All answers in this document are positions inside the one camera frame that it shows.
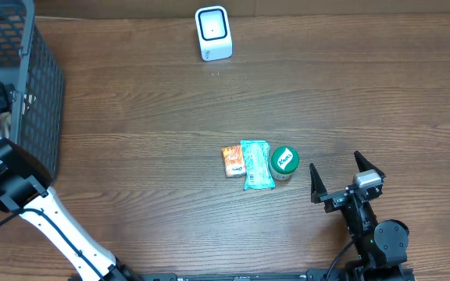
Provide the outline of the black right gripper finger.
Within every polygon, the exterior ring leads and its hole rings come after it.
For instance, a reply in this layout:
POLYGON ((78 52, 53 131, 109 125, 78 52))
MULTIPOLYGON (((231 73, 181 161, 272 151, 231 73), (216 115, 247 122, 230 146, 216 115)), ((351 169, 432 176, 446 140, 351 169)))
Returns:
POLYGON ((311 202, 319 204, 325 201, 327 189, 320 178, 320 175, 313 163, 309 165, 311 177, 311 202))
POLYGON ((380 169, 378 169, 374 164, 369 162, 359 151, 354 152, 354 157, 356 164, 359 168, 359 171, 361 173, 369 170, 374 170, 381 177, 382 180, 386 177, 386 175, 380 169))

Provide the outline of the green lid Knorr jar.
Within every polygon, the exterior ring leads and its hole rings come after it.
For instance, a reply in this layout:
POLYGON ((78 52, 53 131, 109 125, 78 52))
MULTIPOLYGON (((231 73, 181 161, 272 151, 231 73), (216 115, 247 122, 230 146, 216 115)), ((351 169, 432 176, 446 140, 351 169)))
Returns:
POLYGON ((270 173, 275 180, 289 180, 300 162, 298 152, 289 146, 278 147, 270 157, 270 173))

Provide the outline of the teal tissue packet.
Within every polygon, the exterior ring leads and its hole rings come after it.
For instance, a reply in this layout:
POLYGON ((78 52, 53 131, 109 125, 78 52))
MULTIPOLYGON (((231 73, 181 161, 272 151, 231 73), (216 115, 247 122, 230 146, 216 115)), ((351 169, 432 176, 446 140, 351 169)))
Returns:
POLYGON ((245 190, 273 189, 275 183, 269 170, 270 145, 264 140, 241 140, 246 178, 245 190))

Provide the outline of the orange snack packet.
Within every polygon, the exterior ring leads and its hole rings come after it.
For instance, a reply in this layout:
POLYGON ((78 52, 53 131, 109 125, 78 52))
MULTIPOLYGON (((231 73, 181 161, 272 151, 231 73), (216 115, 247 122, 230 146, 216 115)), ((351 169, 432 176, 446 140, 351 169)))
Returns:
POLYGON ((226 177, 239 177, 246 174, 246 165, 240 144, 222 150, 226 177))

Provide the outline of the clear brown snack bag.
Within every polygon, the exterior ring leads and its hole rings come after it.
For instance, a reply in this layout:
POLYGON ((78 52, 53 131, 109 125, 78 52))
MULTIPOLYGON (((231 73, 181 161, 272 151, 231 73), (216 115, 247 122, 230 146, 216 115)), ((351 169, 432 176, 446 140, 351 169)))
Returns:
POLYGON ((12 123, 12 113, 4 112, 0 114, 0 136, 9 138, 12 123))

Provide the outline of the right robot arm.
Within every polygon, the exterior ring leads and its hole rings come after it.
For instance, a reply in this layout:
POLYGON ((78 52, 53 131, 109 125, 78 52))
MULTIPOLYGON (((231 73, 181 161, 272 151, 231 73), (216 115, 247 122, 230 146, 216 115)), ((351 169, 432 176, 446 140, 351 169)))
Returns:
POLYGON ((351 241, 328 269, 309 269, 307 280, 414 280, 412 269, 404 269, 409 228, 399 220, 379 222, 370 205, 382 195, 386 177, 359 151, 354 152, 359 172, 352 183, 338 192, 328 193, 316 167, 309 166, 311 202, 324 204, 327 213, 339 211, 351 241))

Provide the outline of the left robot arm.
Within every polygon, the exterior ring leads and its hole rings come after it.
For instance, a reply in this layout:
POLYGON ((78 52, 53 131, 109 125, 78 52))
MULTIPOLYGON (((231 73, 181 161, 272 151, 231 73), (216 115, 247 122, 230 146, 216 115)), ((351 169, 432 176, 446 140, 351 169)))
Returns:
MULTIPOLYGON (((6 95, 0 84, 0 96, 6 95)), ((40 230, 77 270, 81 280, 140 277, 97 243, 67 211, 49 171, 28 151, 0 136, 0 211, 40 230)))

